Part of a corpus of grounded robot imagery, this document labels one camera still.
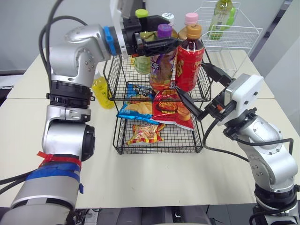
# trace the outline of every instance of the white table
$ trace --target white table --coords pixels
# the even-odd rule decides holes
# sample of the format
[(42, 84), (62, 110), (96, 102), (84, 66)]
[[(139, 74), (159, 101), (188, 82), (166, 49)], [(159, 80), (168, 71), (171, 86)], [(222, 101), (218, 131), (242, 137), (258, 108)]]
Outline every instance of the white table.
[[(242, 64), (235, 77), (238, 77), (243, 73), (259, 75), (249, 57), (246, 57), (245, 51), (231, 50), (231, 54), (237, 67)], [(213, 52), (210, 53), (210, 58), (212, 63), (215, 63), (216, 66), (226, 66), (226, 62), (228, 61), (228, 64), (230, 64), (231, 60), (228, 58), (225, 63), (218, 65), (218, 55)], [(101, 74), (104, 64), (104, 62), (101, 62), (97, 66), (97, 69), (101, 72)], [(110, 62), (108, 62), (107, 72), (109, 71), (109, 67)], [(211, 96), (215, 97), (223, 88), (224, 87), (221, 84), (213, 83)], [(38, 56), (19, 80), (17, 85), (10, 91), (7, 98), (45, 98), (47, 92), (49, 92), (47, 75), (41, 57)], [(258, 93), (258, 98), (274, 98), (273, 93), (270, 91), (265, 82), (263, 82), (261, 91)]]
[[(38, 167), (47, 99), (7, 99), (0, 108), (0, 180)], [(258, 99), (257, 113), (294, 139), (293, 156), (300, 165), (300, 138), (274, 99)], [(112, 146), (115, 109), (91, 103), (89, 122), (96, 129), (95, 154), (83, 162), (77, 208), (146, 207), (254, 203), (254, 179), (249, 164), (224, 153), (119, 155)], [(212, 122), (203, 120), (205, 128)], [(211, 132), (207, 144), (245, 155), (226, 138), (224, 127)], [(300, 183), (299, 173), (296, 183)], [(0, 195), (8, 207), (21, 185)]]

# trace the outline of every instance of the white bottle cap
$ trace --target white bottle cap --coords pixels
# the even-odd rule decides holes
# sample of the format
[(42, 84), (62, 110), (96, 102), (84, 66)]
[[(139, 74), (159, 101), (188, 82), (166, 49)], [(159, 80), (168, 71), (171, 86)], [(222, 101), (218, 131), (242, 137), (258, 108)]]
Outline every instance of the white bottle cap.
[(170, 21), (169, 25), (171, 27), (174, 26), (174, 15), (172, 13), (163, 13), (161, 16)]

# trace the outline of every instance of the wire basket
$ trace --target wire basket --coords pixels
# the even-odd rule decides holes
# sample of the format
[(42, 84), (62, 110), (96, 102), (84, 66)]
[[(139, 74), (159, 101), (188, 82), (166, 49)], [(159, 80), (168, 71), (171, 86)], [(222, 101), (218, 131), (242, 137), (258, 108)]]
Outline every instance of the wire basket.
[[(199, 14), (198, 23), (202, 26), (202, 40), (206, 48), (229, 47), (231, 49), (244, 49), (250, 53), (263, 29), (254, 26), (241, 11), (240, 3), (233, 2), (232, 4), (236, 8), (233, 25), (213, 25), (221, 27), (220, 31), (209, 30), (216, 3), (216, 1), (203, 1), (201, 7), (195, 11)], [(216, 40), (213, 33), (221, 33), (222, 37)]]
[[(255, 27), (248, 17), (241, 11), (240, 3), (233, 2), (236, 8), (233, 25), (213, 25), (210, 23), (214, 15), (217, 1), (202, 1), (202, 5), (195, 12), (199, 14), (198, 23), (202, 26), (202, 41), (209, 53), (211, 63), (223, 69), (229, 76), (234, 77), (260, 37), (263, 29)], [(222, 34), (220, 39), (214, 34)], [(244, 50), (245, 58), (236, 65), (233, 60), (233, 50)]]
[[(135, 70), (131, 63), (131, 57), (124, 59), (122, 56), (114, 56), (109, 67), (108, 62), (105, 63), (103, 74), (108, 83), (109, 100), (111, 101), (148, 101), (147, 99), (137, 96), (136, 98), (127, 97), (128, 84), (142, 85), (152, 89), (150, 85), (150, 74), (143, 75)], [(175, 69), (173, 70), (171, 89), (175, 89), (174, 85)], [(189, 92), (195, 102), (210, 101), (211, 98), (211, 80), (207, 76), (203, 68), (200, 68), (197, 84), (195, 88)]]
[(121, 154), (138, 153), (199, 153), (203, 148), (198, 123), (191, 115), (194, 131), (166, 124), (160, 132), (162, 142), (141, 145), (127, 145), (126, 142), (133, 136), (132, 125), (143, 124), (140, 120), (117, 119), (113, 146)]

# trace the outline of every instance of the bottle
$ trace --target bottle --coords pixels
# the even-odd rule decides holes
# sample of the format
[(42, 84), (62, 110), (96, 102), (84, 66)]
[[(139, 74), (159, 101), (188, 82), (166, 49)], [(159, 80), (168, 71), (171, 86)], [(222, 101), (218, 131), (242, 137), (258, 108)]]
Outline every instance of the bottle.
[(233, 8), (233, 3), (231, 0), (219, 0), (216, 3), (214, 15), (212, 17), (210, 28), (207, 35), (211, 40), (219, 40), (226, 27), (221, 27), (218, 25), (232, 25), (235, 14), (235, 8)]
[(175, 84), (185, 92), (196, 86), (204, 53), (204, 46), (199, 39), (201, 31), (198, 24), (188, 25), (187, 39), (177, 49)]
[(161, 16), (170, 22), (169, 26), (172, 27), (172, 35), (171, 36), (173, 38), (178, 38), (178, 33), (173, 27), (174, 26), (174, 15), (172, 13), (163, 13)]
[(114, 102), (107, 98), (107, 83), (103, 76), (94, 80), (92, 90), (103, 108), (111, 109), (114, 107)]
[(184, 19), (185, 27), (179, 31), (178, 38), (180, 40), (187, 39), (187, 26), (188, 25), (195, 25), (198, 23), (198, 14), (197, 13), (187, 13)]
[[(148, 16), (148, 11), (145, 9), (137, 9), (135, 11), (135, 16), (137, 18), (143, 18)], [(155, 40), (155, 33), (154, 31), (148, 32), (144, 31), (140, 33), (140, 36), (145, 41), (154, 41)], [(136, 57), (134, 60), (135, 69), (140, 74), (148, 74), (150, 73), (150, 57), (147, 56), (139, 56)]]
[[(160, 24), (158, 26), (158, 38), (167, 38), (171, 35), (171, 26), (167, 24)], [(150, 85), (154, 90), (165, 90), (170, 88), (175, 56), (176, 50), (151, 56)]]

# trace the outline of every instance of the snack bag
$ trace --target snack bag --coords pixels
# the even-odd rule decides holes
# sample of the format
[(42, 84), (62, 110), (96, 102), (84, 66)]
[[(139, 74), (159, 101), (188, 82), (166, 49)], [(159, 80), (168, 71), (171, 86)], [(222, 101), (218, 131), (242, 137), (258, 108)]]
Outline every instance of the snack bag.
[[(140, 85), (129, 84), (127, 89), (127, 97), (135, 99), (148, 99), (152, 101), (155, 93), (151, 88), (147, 88)], [(141, 101), (127, 101), (124, 102), (120, 112), (117, 115), (124, 119), (135, 119), (143, 120), (148, 123), (159, 124), (152, 120), (152, 103), (151, 102), (141, 102)]]
[(167, 102), (168, 99), (179, 99), (179, 96), (175, 90), (157, 93), (152, 104), (152, 119), (160, 123), (175, 124), (187, 130), (194, 130), (191, 112), (182, 102)]
[(164, 139), (160, 136), (159, 132), (165, 127), (164, 124), (134, 124), (132, 126), (133, 137), (126, 142), (127, 145), (136, 143), (155, 143), (161, 142)]

